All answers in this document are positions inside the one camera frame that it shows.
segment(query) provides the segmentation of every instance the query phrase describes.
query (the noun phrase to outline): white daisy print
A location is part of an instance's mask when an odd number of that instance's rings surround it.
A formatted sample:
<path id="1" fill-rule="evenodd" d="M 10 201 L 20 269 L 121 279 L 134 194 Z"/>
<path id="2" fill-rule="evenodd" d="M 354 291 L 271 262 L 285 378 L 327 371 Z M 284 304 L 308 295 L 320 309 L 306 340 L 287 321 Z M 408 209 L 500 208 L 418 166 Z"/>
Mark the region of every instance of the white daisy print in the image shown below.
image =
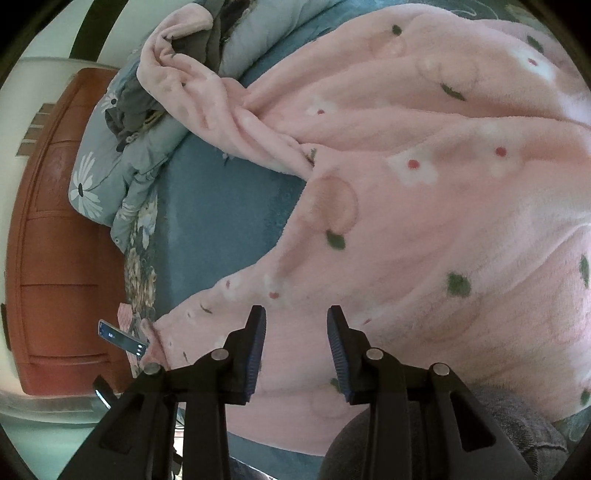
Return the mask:
<path id="1" fill-rule="evenodd" d="M 433 185 L 439 178 L 431 160 L 431 153 L 425 149 L 410 148 L 386 159 L 390 169 L 407 187 L 416 184 Z"/>
<path id="2" fill-rule="evenodd" d="M 117 105 L 117 97 L 114 93 L 107 92 L 100 103 L 102 112 L 105 113 L 109 108 L 113 108 L 115 105 Z"/>
<path id="3" fill-rule="evenodd" d="M 509 54 L 517 59 L 520 65 L 529 72 L 539 75 L 548 82 L 556 78 L 556 68 L 539 52 L 533 48 L 514 48 Z"/>
<path id="4" fill-rule="evenodd" d="M 483 158 L 491 176 L 502 179 L 519 170 L 522 142 L 512 124 L 492 121 L 479 128 L 474 146 L 476 156 Z"/>
<path id="5" fill-rule="evenodd" d="M 137 209 L 133 205 L 122 202 L 121 207 L 117 211 L 116 217 L 124 222 L 129 222 L 137 213 Z"/>
<path id="6" fill-rule="evenodd" d="M 306 115 L 322 115 L 323 113 L 334 113 L 338 110 L 338 106 L 334 102 L 323 100 L 322 97 L 316 95 L 312 100 L 312 104 L 306 110 Z"/>
<path id="7" fill-rule="evenodd" d="M 239 273 L 234 273 L 220 281 L 222 284 L 222 294 L 226 300 L 236 300 L 236 291 L 241 282 L 242 276 Z"/>
<path id="8" fill-rule="evenodd" d="M 139 210 L 138 229 L 142 228 L 142 246 L 148 248 L 150 236 L 156 230 L 156 217 L 158 215 L 158 199 L 144 203 Z"/>
<path id="9" fill-rule="evenodd" d="M 78 213 L 91 220 L 97 219 L 103 211 L 100 206 L 100 200 L 96 193 L 89 190 L 92 188 L 92 175 L 89 175 L 90 169 L 95 164 L 95 158 L 92 152 L 82 157 L 80 167 L 72 175 L 74 188 L 70 190 L 70 203 L 76 208 Z"/>

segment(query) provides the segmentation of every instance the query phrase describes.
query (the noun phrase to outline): pink fleece blanket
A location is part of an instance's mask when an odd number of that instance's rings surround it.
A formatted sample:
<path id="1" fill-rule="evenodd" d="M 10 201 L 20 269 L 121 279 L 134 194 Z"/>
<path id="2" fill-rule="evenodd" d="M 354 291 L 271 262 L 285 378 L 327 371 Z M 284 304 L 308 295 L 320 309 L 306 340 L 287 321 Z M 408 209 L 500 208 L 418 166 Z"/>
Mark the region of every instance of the pink fleece blanket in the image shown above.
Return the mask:
<path id="1" fill-rule="evenodd" d="M 170 15 L 139 81 L 196 135 L 307 186 L 277 246 L 160 318 L 150 355 L 183 367 L 264 305 L 257 391 L 228 408 L 229 430 L 320 455 L 359 412 L 332 380 L 332 304 L 406 364 L 446 362 L 551 421 L 583 408 L 591 95 L 563 49 L 523 25 L 400 5 L 245 89 L 173 54 L 173 36 L 210 25 L 195 4 Z"/>

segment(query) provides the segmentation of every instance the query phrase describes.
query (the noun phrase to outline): gray fabric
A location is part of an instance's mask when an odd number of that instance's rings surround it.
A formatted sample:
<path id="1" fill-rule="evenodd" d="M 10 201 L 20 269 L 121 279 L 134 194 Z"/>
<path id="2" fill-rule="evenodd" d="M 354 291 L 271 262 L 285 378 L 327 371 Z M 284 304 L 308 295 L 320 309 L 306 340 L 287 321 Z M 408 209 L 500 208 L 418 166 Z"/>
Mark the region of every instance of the gray fabric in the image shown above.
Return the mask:
<path id="1" fill-rule="evenodd" d="M 230 458 L 230 477 L 232 480 L 272 480 L 270 476 L 234 458 Z"/>
<path id="2" fill-rule="evenodd" d="M 581 410 L 575 415 L 554 422 L 552 425 L 558 430 L 572 453 L 591 424 L 591 407 Z"/>
<path id="3" fill-rule="evenodd" d="M 478 387 L 476 399 L 491 413 L 508 439 L 517 447 L 537 480 L 550 480 L 564 465 L 564 437 L 519 397 L 505 390 Z M 413 476 L 421 471 L 424 451 L 420 441 L 420 411 L 411 403 Z M 326 453 L 319 480 L 359 480 L 369 427 L 369 411 L 355 417 L 334 440 Z"/>

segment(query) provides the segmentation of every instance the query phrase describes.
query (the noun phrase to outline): phone screen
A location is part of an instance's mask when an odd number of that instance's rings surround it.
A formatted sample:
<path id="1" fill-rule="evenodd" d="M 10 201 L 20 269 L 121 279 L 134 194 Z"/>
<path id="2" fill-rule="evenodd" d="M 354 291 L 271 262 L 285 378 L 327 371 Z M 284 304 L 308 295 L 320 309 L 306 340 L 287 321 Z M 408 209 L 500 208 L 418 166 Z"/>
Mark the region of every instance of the phone screen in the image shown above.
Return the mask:
<path id="1" fill-rule="evenodd" d="M 119 329 L 102 320 L 99 322 L 99 336 L 107 340 L 107 342 L 132 353 L 137 356 L 138 359 L 142 358 L 146 352 L 147 346 L 141 343 L 138 339 L 134 339 L 132 336 L 124 334 Z"/>

